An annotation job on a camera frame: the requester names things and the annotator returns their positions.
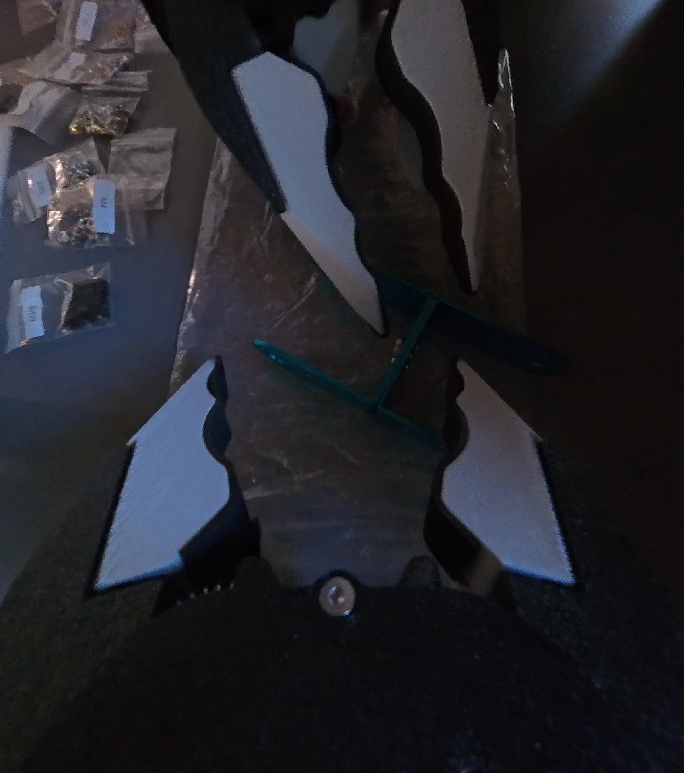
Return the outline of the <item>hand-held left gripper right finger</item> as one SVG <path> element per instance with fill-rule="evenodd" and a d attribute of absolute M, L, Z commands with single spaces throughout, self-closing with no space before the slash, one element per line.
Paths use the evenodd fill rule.
<path fill-rule="evenodd" d="M 540 437 L 472 367 L 447 383 L 443 438 L 426 513 L 426 544 L 465 589 L 506 575 L 576 585 L 541 458 Z"/>

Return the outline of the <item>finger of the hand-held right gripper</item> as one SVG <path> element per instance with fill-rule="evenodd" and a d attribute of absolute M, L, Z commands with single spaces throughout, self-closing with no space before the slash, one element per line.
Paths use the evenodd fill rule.
<path fill-rule="evenodd" d="M 377 45 L 377 72 L 412 126 L 424 188 L 466 294 L 479 289 L 490 143 L 490 2 L 393 2 Z"/>
<path fill-rule="evenodd" d="M 285 201 L 283 222 L 356 314 L 386 335 L 381 293 L 359 254 L 355 215 L 330 168 L 333 115 L 318 74 L 267 52 L 231 74 Z"/>

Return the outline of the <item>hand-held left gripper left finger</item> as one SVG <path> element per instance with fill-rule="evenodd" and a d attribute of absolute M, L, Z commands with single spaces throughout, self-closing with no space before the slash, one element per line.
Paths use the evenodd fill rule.
<path fill-rule="evenodd" d="M 204 362 L 127 444 L 126 465 L 93 571 L 104 594 L 163 579 L 182 594 L 222 591 L 258 556 L 227 457 L 229 389 L 220 356 Z"/>

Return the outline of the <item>blue H-shaped metal bracket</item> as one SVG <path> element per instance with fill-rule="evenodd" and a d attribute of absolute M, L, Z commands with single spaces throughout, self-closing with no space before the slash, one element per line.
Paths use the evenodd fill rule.
<path fill-rule="evenodd" d="M 426 330 L 436 329 L 460 343 L 525 372 L 559 375 L 567 372 L 570 367 L 570 360 L 566 355 L 479 312 L 451 302 L 448 298 L 441 298 L 384 271 L 376 270 L 375 277 L 384 292 L 385 304 L 414 316 L 414 323 L 405 337 L 396 343 L 395 353 L 373 396 L 367 396 L 347 386 L 266 341 L 253 340 L 254 348 L 272 362 L 284 366 L 315 386 L 441 451 L 445 451 L 446 446 L 439 434 L 417 425 L 386 406 L 390 392 L 405 372 Z"/>

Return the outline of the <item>clear plastic bag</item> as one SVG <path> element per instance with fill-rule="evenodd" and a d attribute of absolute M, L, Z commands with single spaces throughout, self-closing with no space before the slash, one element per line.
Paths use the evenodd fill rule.
<path fill-rule="evenodd" d="M 361 216 L 363 252 L 379 271 L 524 331 L 521 196 L 511 71 L 504 53 L 492 105 L 482 215 L 480 290 L 465 295 L 441 240 L 439 213 L 407 173 L 408 132 L 376 80 L 344 135 L 336 171 Z M 378 337 L 313 263 L 286 224 L 218 141 L 179 337 L 173 387 L 213 355 L 229 386 L 227 451 L 261 553 L 284 585 L 311 585 L 331 570 L 367 585 L 395 585 L 427 554 L 423 523 L 442 451 L 357 409 L 272 362 L 275 345 L 373 396 L 414 316 L 386 306 Z M 441 437 L 445 387 L 462 358 L 516 394 L 518 368 L 426 330 L 386 402 Z"/>

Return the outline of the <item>group of small zip bags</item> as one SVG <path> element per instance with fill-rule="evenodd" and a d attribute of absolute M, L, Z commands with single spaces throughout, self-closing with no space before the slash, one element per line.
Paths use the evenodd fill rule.
<path fill-rule="evenodd" d="M 166 53 L 144 2 L 19 2 L 39 53 L 0 63 L 0 124 L 12 130 L 1 220 L 34 226 L 51 248 L 137 246 L 164 209 L 175 128 L 140 128 L 150 71 Z"/>

